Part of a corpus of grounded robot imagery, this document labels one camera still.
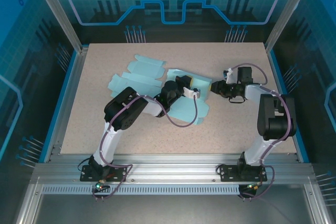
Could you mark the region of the light blue paper box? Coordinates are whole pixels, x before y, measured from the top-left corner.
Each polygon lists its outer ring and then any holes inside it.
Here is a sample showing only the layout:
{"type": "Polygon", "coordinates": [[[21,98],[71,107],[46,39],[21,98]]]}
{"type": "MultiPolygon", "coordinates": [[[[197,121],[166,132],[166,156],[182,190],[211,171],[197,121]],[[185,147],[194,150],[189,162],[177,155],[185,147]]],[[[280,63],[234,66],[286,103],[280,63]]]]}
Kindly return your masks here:
{"type": "MultiPolygon", "coordinates": [[[[194,121],[195,125],[199,125],[204,121],[208,115],[209,105],[206,103],[210,91],[212,80],[207,77],[202,77],[194,73],[185,72],[179,69],[169,69],[167,72],[167,81],[175,80],[175,77],[189,76],[192,77],[191,89],[199,89],[200,97],[196,99],[197,104],[197,119],[194,121]]],[[[195,117],[195,105],[193,98],[181,97],[171,107],[168,115],[172,118],[184,121],[186,123],[192,122],[195,117]]]]}
{"type": "Polygon", "coordinates": [[[152,59],[139,54],[134,55],[135,61],[127,66],[127,72],[120,76],[114,74],[108,84],[111,96],[114,98],[125,88],[131,87],[139,95],[154,97],[161,92],[160,78],[165,73],[165,61],[152,59]]]}

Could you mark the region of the blue table side strip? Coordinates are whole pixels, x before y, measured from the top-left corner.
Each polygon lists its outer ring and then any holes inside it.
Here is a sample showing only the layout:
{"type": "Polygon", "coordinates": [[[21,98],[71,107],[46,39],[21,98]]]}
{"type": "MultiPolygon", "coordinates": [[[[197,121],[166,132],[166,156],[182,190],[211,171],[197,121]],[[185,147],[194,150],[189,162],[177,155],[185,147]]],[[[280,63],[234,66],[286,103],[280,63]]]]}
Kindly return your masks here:
{"type": "MultiPolygon", "coordinates": [[[[278,61],[276,59],[276,55],[275,55],[273,50],[271,50],[268,53],[268,59],[269,59],[269,62],[270,62],[270,66],[271,66],[271,69],[272,69],[272,72],[273,72],[274,79],[275,79],[278,90],[283,94],[289,94],[289,91],[287,90],[284,79],[282,77],[280,67],[279,67],[278,61]]],[[[307,154],[307,151],[306,151],[306,147],[304,145],[304,142],[303,142],[303,139],[302,139],[302,136],[301,136],[299,126],[297,126],[296,134],[295,134],[295,136],[293,136],[293,142],[294,142],[295,147],[296,147],[296,153],[297,153],[299,162],[309,163],[310,160],[309,160],[309,157],[308,157],[308,154],[307,154]]]]}
{"type": "Polygon", "coordinates": [[[67,88],[67,85],[68,85],[68,82],[69,82],[69,79],[70,79],[70,75],[71,75],[75,60],[77,58],[77,54],[78,53],[76,51],[74,51],[72,53],[71,58],[70,58],[70,64],[69,64],[68,70],[66,72],[66,75],[65,75],[65,78],[64,78],[61,90],[60,90],[60,94],[59,94],[59,97],[58,97],[58,100],[57,100],[57,104],[56,104],[56,107],[55,107],[55,110],[54,110],[54,113],[53,113],[53,116],[52,116],[52,119],[51,119],[51,122],[50,122],[50,126],[49,126],[49,129],[48,129],[45,141],[44,141],[44,145],[43,145],[38,163],[44,163],[45,162],[45,158],[47,156],[47,151],[48,151],[48,148],[49,148],[49,144],[51,142],[51,137],[52,137],[55,125],[56,125],[57,117],[59,115],[64,96],[65,96],[65,92],[66,92],[66,88],[67,88]]]}

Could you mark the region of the grey metal bottom panel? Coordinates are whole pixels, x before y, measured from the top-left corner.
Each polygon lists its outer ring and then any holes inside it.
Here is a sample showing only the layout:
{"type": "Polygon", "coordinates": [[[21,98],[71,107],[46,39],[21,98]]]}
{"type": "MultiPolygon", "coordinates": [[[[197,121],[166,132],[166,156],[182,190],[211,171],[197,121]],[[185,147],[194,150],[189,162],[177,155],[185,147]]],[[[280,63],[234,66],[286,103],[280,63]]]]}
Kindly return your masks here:
{"type": "Polygon", "coordinates": [[[313,224],[301,190],[274,189],[261,199],[237,196],[46,195],[34,224],[313,224]]]}

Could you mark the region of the aluminium frame cross rail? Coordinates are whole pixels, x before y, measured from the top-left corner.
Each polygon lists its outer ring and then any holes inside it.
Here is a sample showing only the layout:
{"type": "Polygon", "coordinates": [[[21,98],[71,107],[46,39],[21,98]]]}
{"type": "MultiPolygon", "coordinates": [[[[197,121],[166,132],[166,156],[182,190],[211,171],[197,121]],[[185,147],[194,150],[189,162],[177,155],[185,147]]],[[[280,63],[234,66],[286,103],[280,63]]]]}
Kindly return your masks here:
{"type": "MultiPolygon", "coordinates": [[[[52,155],[48,163],[36,164],[31,184],[78,184],[78,164],[88,155],[52,155]]],[[[133,167],[127,184],[219,184],[219,164],[235,165],[238,154],[116,155],[114,164],[133,167]]],[[[275,153],[265,159],[267,177],[275,184],[309,184],[316,181],[310,163],[300,163],[295,154],[275,153]]]]}

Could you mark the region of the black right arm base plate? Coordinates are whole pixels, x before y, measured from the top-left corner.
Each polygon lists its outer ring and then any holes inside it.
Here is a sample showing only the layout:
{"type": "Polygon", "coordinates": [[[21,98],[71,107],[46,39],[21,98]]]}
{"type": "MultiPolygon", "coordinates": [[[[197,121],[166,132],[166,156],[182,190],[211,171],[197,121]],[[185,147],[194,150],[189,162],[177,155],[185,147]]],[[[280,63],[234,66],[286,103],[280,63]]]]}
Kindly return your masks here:
{"type": "Polygon", "coordinates": [[[221,164],[216,172],[221,182],[266,182],[268,180],[266,170],[262,166],[221,164]]]}

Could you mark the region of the aluminium frame post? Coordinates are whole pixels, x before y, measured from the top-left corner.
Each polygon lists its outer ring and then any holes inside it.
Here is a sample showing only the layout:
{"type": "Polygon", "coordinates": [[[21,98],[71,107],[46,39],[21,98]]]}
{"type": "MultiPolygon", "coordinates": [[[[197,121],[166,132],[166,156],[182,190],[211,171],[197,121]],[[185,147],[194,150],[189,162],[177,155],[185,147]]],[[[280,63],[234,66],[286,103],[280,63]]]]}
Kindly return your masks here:
{"type": "Polygon", "coordinates": [[[61,3],[59,0],[45,0],[51,9],[53,15],[55,16],[57,22],[61,26],[63,32],[68,38],[70,44],[76,51],[76,53],[81,54],[83,50],[83,45],[81,44],[70,20],[68,19],[61,3]]]}
{"type": "Polygon", "coordinates": [[[289,21],[293,12],[296,10],[300,1],[301,0],[288,0],[287,3],[285,4],[284,9],[282,10],[268,39],[266,40],[265,51],[267,54],[270,54],[271,50],[273,49],[275,43],[277,42],[278,38],[283,32],[287,22],[289,21]]]}

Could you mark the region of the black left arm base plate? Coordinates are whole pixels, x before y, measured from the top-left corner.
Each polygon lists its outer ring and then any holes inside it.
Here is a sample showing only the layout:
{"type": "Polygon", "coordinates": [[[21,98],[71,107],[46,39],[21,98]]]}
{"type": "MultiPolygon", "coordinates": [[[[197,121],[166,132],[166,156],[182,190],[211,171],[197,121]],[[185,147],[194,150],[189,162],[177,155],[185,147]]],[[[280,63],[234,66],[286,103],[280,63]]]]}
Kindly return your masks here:
{"type": "Polygon", "coordinates": [[[111,166],[94,167],[93,165],[84,165],[81,169],[79,180],[81,182],[98,182],[105,180],[107,182],[120,182],[125,175],[125,168],[113,168],[111,166]]]}

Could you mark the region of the aluminium side rail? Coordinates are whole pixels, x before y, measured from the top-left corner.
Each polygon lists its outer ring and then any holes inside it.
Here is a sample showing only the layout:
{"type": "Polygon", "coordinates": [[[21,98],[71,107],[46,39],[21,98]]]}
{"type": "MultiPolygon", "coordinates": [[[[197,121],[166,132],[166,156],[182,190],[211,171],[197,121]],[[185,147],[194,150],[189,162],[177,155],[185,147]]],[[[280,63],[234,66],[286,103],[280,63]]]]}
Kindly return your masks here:
{"type": "Polygon", "coordinates": [[[88,49],[85,45],[82,53],[77,54],[44,163],[51,160],[53,153],[60,154],[88,49]]]}

